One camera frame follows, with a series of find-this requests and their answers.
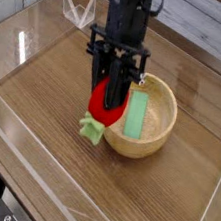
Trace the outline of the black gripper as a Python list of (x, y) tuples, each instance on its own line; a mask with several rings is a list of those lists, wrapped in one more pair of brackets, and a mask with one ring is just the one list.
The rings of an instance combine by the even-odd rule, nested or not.
[(106, 76), (104, 108), (123, 105), (132, 82), (141, 84), (145, 62), (151, 54), (142, 45), (148, 19), (158, 16), (151, 9), (152, 0), (109, 0), (106, 26), (90, 27), (87, 52), (93, 56), (92, 89)]

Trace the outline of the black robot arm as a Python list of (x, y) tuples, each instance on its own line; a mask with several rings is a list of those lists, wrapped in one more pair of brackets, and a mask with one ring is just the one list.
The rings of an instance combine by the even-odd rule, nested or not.
[(94, 23), (87, 52), (93, 56), (92, 89), (106, 77), (104, 108), (113, 110), (123, 105), (131, 83), (144, 81), (147, 58), (144, 46), (148, 19), (158, 16), (162, 4), (151, 9), (152, 0), (109, 0), (105, 26)]

